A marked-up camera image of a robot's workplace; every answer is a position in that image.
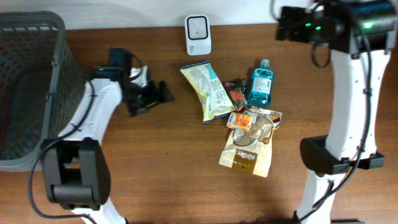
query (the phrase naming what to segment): wooden table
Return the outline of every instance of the wooden table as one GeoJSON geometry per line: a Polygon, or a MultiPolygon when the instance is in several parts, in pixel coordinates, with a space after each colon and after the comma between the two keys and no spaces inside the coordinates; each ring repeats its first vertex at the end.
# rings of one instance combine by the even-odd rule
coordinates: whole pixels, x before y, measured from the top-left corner
{"type": "MultiPolygon", "coordinates": [[[[175,101],[137,118],[124,105],[114,112],[103,141],[112,175],[111,198],[131,223],[239,223],[290,218],[303,196],[306,168],[299,143],[327,134],[333,99],[331,67],[310,60],[310,46],[274,40],[275,25],[213,26],[210,55],[191,57],[183,27],[74,30],[67,42],[85,70],[106,63],[108,49],[123,47],[141,58],[153,79],[166,80],[175,101]],[[202,124],[201,104],[179,68],[205,59],[221,81],[251,77],[262,58],[275,71],[270,109],[283,112],[273,137],[267,178],[218,164],[227,139],[225,120],[202,124]]],[[[320,60],[326,51],[320,50],[320,60]]],[[[382,84],[377,115],[377,146],[382,169],[359,170],[336,196],[331,216],[367,223],[398,220],[398,54],[392,55],[382,84]]],[[[0,223],[82,223],[44,220],[27,198],[27,173],[0,173],[0,223]]],[[[34,180],[39,207],[69,213],[48,203],[40,172],[34,180]]]]}

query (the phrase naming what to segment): small orange packet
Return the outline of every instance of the small orange packet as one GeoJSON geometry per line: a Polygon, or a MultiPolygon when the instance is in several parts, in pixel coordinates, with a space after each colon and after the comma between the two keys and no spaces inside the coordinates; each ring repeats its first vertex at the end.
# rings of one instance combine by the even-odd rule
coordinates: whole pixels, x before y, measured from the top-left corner
{"type": "Polygon", "coordinates": [[[232,129],[242,129],[249,131],[252,123],[252,116],[250,114],[242,114],[232,112],[229,116],[226,126],[232,129]]]}

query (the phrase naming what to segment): mouthwash bottle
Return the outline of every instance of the mouthwash bottle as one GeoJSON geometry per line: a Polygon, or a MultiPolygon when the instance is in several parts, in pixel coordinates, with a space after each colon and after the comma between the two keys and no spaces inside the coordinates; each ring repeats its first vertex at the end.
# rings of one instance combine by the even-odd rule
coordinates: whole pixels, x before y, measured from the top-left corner
{"type": "Polygon", "coordinates": [[[271,88],[274,72],[269,70],[269,60],[261,60],[260,68],[253,71],[252,85],[248,97],[249,104],[267,107],[271,104],[271,88]]]}

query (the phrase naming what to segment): green led indicator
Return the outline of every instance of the green led indicator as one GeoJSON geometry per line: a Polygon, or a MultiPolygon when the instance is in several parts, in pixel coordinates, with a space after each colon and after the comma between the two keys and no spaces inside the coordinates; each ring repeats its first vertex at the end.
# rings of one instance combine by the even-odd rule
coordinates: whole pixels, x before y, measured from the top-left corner
{"type": "Polygon", "coordinates": [[[371,22],[366,22],[363,26],[365,29],[370,29],[372,28],[373,24],[371,22]]]}

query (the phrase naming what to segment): plastic bin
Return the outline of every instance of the plastic bin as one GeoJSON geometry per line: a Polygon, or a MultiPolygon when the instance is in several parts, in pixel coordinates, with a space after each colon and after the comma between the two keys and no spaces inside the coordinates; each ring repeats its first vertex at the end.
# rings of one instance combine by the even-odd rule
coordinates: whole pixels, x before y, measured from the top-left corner
{"type": "Polygon", "coordinates": [[[0,170],[29,170],[42,140],[71,120],[84,89],[60,16],[0,14],[0,170]]]}

